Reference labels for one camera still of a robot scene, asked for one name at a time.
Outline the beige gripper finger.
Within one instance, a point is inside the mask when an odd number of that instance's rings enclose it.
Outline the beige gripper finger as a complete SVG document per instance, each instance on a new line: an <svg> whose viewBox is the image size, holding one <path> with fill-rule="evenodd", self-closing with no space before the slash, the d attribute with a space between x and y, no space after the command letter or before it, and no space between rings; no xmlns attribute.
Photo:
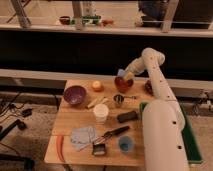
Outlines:
<svg viewBox="0 0 213 171"><path fill-rule="evenodd" d="M134 74L132 72L127 72L124 76L124 80L128 81L134 78Z"/></svg>

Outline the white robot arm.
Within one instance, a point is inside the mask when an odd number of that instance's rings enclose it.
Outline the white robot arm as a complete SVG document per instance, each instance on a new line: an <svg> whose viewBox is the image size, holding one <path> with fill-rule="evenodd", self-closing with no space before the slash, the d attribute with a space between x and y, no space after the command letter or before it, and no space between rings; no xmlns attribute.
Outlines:
<svg viewBox="0 0 213 171"><path fill-rule="evenodd" d="M145 48L126 68L134 75L148 72L154 100L142 112L146 171L190 171L182 130L185 118L179 102L161 72L165 55Z"/></svg>

